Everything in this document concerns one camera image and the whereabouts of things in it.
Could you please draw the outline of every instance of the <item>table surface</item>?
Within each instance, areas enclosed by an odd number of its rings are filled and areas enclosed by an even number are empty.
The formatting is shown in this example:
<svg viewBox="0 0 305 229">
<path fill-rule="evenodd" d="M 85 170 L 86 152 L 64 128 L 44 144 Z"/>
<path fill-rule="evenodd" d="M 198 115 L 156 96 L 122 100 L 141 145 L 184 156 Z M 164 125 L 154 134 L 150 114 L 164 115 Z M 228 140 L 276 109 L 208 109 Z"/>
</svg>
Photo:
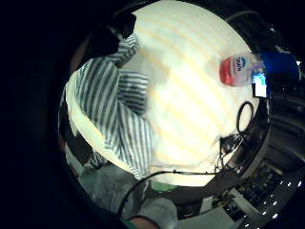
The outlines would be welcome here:
<svg viewBox="0 0 305 229">
<path fill-rule="evenodd" d="M 220 82 L 219 66 L 221 60 L 250 48 L 224 20 L 195 5 L 160 1 L 134 14 L 140 49 L 123 68 L 150 79 L 144 115 L 154 133 L 150 171 L 213 172 L 218 139 L 235 132 L 240 105 L 248 100 L 255 110 L 258 106 L 251 85 L 229 87 Z M 112 151 L 105 150 L 102 134 L 82 115 L 72 97 L 74 78 L 66 88 L 71 122 L 96 152 L 129 171 Z M 250 109 L 245 108 L 241 129 L 249 120 Z M 203 186 L 212 178 L 166 174 L 153 180 Z"/>
</svg>

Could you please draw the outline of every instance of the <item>plastic bottle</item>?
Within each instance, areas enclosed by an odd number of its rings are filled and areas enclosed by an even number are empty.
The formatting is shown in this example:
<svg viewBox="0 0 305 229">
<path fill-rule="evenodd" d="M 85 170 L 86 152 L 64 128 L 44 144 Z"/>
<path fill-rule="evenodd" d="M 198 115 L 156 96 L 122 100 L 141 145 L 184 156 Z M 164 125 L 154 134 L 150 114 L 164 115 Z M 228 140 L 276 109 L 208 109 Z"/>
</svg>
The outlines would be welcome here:
<svg viewBox="0 0 305 229">
<path fill-rule="evenodd" d="M 260 54 L 241 52 L 222 61 L 220 81 L 230 86 L 246 86 L 253 83 L 254 73 L 263 73 L 264 63 Z"/>
</svg>

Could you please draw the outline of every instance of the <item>black cable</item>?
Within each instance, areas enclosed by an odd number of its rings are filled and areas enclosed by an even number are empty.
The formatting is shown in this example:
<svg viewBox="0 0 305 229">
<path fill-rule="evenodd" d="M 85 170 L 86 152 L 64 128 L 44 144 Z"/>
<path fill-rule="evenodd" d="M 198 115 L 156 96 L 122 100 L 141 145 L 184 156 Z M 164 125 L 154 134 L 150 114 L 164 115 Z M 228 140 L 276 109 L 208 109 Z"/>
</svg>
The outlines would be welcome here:
<svg viewBox="0 0 305 229">
<path fill-rule="evenodd" d="M 245 107 L 246 105 L 249 105 L 249 106 L 251 107 L 252 114 L 251 114 L 251 120 L 250 120 L 250 122 L 253 120 L 253 116 L 254 116 L 254 106 L 253 106 L 253 104 L 252 104 L 251 102 L 249 102 L 249 101 L 244 102 L 244 103 L 240 106 L 240 108 L 239 108 L 239 110 L 238 110 L 238 113 L 237 113 L 237 118 L 236 118 L 236 129 L 237 129 L 237 131 L 238 131 L 238 134 L 239 134 L 239 135 L 243 138 L 243 140 L 245 140 L 245 141 L 246 141 L 246 138 L 245 138 L 245 136 L 244 136 L 245 131 L 244 131 L 244 132 L 241 132 L 241 131 L 240 131 L 240 129 L 239 129 L 239 121 L 240 121 L 241 113 L 242 113 L 242 111 L 243 111 L 243 109 L 244 109 L 244 107 Z M 128 200 L 129 195 L 132 193 L 132 191 L 133 191 L 136 187 L 138 187 L 141 183 L 145 182 L 145 181 L 146 181 L 147 179 L 149 179 L 149 178 L 152 178 L 152 177 L 155 177 L 155 176 L 158 176 L 158 175 L 162 175 L 162 174 L 180 174 L 180 175 L 191 175 L 191 176 L 196 176 L 196 175 L 198 175 L 198 176 L 215 176 L 215 175 L 219 175 L 220 173 L 229 173 L 230 171 L 234 170 L 235 168 L 239 167 L 240 165 L 242 165 L 243 163 L 245 163 L 245 162 L 247 161 L 247 159 L 246 159 L 246 160 L 242 161 L 241 163 L 239 163 L 238 165 L 234 166 L 233 168 L 224 169 L 224 168 L 223 168 L 223 167 L 224 167 L 223 158 L 224 158 L 224 156 L 226 156 L 227 154 L 222 154 L 222 152 L 221 152 L 221 144 L 222 144 L 222 143 L 220 143 L 219 158 L 218 158 L 218 161 L 217 161 L 217 165 L 215 166 L 214 173 L 208 173 L 208 172 L 205 172 L 205 173 L 180 172 L 180 171 L 176 171 L 176 170 L 173 170 L 173 171 L 158 171 L 158 172 L 155 172 L 155 173 L 153 173 L 153 174 L 151 174 L 151 175 L 149 175 L 149 176 L 147 176 L 147 177 L 145 177 L 145 178 L 139 180 L 138 182 L 136 182 L 136 183 L 133 185 L 133 187 L 132 187 L 132 188 L 127 192 L 127 194 L 122 198 L 122 201 L 121 201 L 121 203 L 120 203 L 120 206 L 119 206 L 119 208 L 118 208 L 116 214 L 117 214 L 120 218 L 122 217 L 123 209 L 124 209 L 124 207 L 125 207 L 125 204 L 126 204 L 126 202 L 127 202 L 127 200 Z M 218 167 L 219 162 L 221 163 L 222 168 L 221 168 L 221 170 L 220 170 L 219 172 L 217 172 L 216 169 L 219 169 L 219 167 Z"/>
<path fill-rule="evenodd" d="M 143 183 L 144 181 L 146 181 L 147 179 L 149 178 L 152 178 L 152 177 L 155 177 L 155 176 L 158 176 L 158 175 L 162 175 L 162 174 L 180 174 L 180 175 L 205 175 L 205 176 L 214 176 L 216 175 L 217 173 L 208 173 L 208 172 L 205 172 L 205 173 L 193 173 L 193 172 L 182 172 L 182 171 L 176 171 L 176 170 L 173 170 L 173 171 L 158 171 L 158 172 L 155 172 L 145 178 L 142 178 L 141 180 L 139 180 L 138 182 L 136 182 L 133 187 L 127 192 L 127 194 L 122 198 L 122 201 L 121 201 L 121 204 L 117 210 L 117 215 L 121 218 L 122 217 L 122 213 L 123 213 L 123 209 L 125 207 L 125 204 L 128 200 L 128 197 L 129 195 L 132 193 L 132 191 L 138 187 L 141 183 Z"/>
<path fill-rule="evenodd" d="M 244 134 L 245 134 L 245 131 L 240 131 L 240 128 L 239 128 L 239 122 L 240 122 L 240 117 L 241 117 L 241 114 L 242 114 L 242 111 L 244 110 L 244 107 L 246 105 L 249 105 L 250 108 L 251 108 L 251 119 L 250 119 L 250 122 L 252 122 L 252 120 L 254 119 L 254 105 L 249 102 L 249 101 L 245 101 L 243 104 L 241 104 L 238 112 L 237 112 L 237 117 L 236 117 L 236 129 L 239 133 L 239 135 L 241 136 L 241 138 L 247 142 L 247 139 L 245 138 Z"/>
</svg>

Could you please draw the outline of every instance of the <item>striped shirt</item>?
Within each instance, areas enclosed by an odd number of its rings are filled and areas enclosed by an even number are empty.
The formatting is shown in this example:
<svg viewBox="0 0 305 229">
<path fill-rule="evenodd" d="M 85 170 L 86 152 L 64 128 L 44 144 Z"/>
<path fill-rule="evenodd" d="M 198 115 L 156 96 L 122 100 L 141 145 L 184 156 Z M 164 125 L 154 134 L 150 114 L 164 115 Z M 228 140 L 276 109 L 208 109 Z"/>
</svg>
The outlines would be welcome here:
<svg viewBox="0 0 305 229">
<path fill-rule="evenodd" d="M 118 52 L 87 61 L 76 76 L 74 97 L 93 125 L 105 137 L 107 150 L 124 161 L 138 179 L 149 174 L 153 130 L 142 118 L 148 77 L 118 69 L 137 52 L 133 34 L 119 44 Z"/>
</svg>

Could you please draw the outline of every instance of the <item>power cord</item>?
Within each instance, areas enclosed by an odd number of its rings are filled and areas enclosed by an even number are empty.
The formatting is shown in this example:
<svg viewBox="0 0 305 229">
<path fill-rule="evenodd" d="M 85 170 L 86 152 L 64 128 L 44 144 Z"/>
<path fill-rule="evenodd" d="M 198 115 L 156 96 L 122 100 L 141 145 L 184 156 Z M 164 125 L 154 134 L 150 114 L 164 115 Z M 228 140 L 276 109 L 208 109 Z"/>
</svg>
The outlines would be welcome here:
<svg viewBox="0 0 305 229">
<path fill-rule="evenodd" d="M 244 109 L 244 107 L 246 105 L 249 105 L 250 108 L 251 108 L 251 111 L 252 111 L 252 114 L 251 114 L 251 120 L 250 122 L 252 122 L 253 120 L 253 117 L 254 117 L 254 106 L 251 102 L 249 101 L 246 101 L 244 102 L 239 110 L 238 110 L 238 113 L 237 113 L 237 117 L 236 117 L 236 129 L 237 129 L 237 132 L 238 134 L 234 134 L 234 135 L 229 135 L 227 137 L 224 137 L 224 138 L 220 138 L 220 152 L 219 152 L 219 158 L 218 158 L 218 161 L 217 161 L 217 164 L 215 166 L 215 169 L 214 169 L 214 172 L 213 173 L 208 173 L 208 172 L 205 172 L 205 173 L 194 173 L 194 172 L 182 172 L 182 171 L 176 171 L 176 170 L 173 170 L 173 171 L 158 171 L 158 172 L 155 172 L 145 178 L 142 178 L 141 180 L 139 180 L 138 182 L 136 182 L 133 187 L 127 192 L 127 194 L 122 198 L 122 201 L 120 203 L 120 206 L 117 210 L 117 215 L 121 218 L 122 217 L 122 213 L 123 213 L 123 210 L 124 210 L 124 207 L 126 205 L 126 202 L 128 200 L 128 197 L 129 195 L 132 193 L 132 191 L 137 188 L 141 183 L 145 182 L 146 180 L 148 180 L 149 178 L 152 178 L 152 177 L 155 177 L 155 176 L 158 176 L 158 175 L 162 175 L 162 174 L 180 174 L 180 175 L 187 175 L 187 176 L 215 176 L 215 175 L 218 175 L 219 173 L 229 173 L 230 171 L 234 170 L 235 168 L 241 166 L 242 164 L 244 164 L 246 160 L 242 161 L 241 163 L 237 164 L 236 166 L 232 167 L 232 168 L 227 168 L 225 169 L 225 165 L 224 165 L 224 162 L 223 162 L 223 159 L 224 157 L 230 153 L 231 151 L 233 151 L 236 147 L 238 147 L 242 141 L 245 141 L 246 143 L 248 142 L 246 137 L 245 137 L 245 134 L 246 134 L 246 131 L 240 131 L 240 127 L 239 127 L 239 121 L 240 121 L 240 117 L 241 117 L 241 114 L 242 114 L 242 111 Z M 229 149 L 225 150 L 223 149 L 223 144 L 228 144 L 230 145 L 232 143 L 232 147 L 230 147 Z"/>
</svg>

